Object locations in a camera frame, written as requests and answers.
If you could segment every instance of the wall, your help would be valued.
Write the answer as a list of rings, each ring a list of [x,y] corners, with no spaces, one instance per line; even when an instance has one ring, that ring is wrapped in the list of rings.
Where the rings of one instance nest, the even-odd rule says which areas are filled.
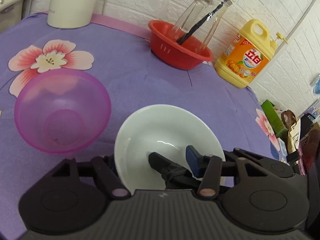
[[[193,0],[98,0],[95,13],[115,17],[136,25],[147,27],[152,19],[174,23]],[[251,18],[260,19],[271,30],[285,36],[290,33],[306,11],[312,0],[233,0],[233,5],[225,13],[209,48],[217,58],[228,43]],[[31,12],[48,10],[50,0],[33,0]],[[316,59],[318,40],[313,30],[318,32],[317,18],[310,20],[299,36],[288,46],[287,51],[252,86],[260,100],[269,98],[284,108],[291,108],[300,114],[314,100],[309,84],[320,65]],[[307,56],[308,46],[313,46],[312,59]]]

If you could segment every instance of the cream-colored kettle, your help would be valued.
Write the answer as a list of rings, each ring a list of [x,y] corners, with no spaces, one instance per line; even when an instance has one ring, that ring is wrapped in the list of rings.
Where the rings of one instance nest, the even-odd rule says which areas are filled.
[[[55,28],[74,29],[90,23],[96,0],[51,0],[48,24]]]

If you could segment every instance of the pink table edge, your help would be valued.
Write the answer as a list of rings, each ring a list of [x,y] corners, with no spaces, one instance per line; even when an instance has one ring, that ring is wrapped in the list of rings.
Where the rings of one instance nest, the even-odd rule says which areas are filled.
[[[128,23],[119,19],[115,19],[106,15],[100,15],[100,14],[93,14],[90,22],[98,25],[102,25],[105,27],[109,27],[112,29],[131,33],[135,36],[138,36],[150,41],[151,31],[143,27],[134,25],[132,23]]]

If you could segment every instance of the black stick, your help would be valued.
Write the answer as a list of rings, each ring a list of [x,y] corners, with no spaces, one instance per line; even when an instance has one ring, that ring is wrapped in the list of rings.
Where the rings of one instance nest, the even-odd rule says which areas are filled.
[[[177,39],[177,43],[179,45],[182,45],[197,29],[200,28],[200,26],[205,21],[208,21],[212,17],[212,15],[214,15],[218,10],[220,10],[223,4],[226,2],[227,0],[224,0],[223,2],[221,2],[212,12],[208,13],[200,21],[198,21],[195,25],[193,25],[193,27],[190,29],[188,33],[183,34],[180,38]]]

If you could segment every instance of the orange label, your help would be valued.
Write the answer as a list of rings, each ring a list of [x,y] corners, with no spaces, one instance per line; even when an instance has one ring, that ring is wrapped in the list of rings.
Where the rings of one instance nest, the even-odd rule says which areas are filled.
[[[220,61],[239,77],[251,82],[269,60],[239,33],[220,56]]]

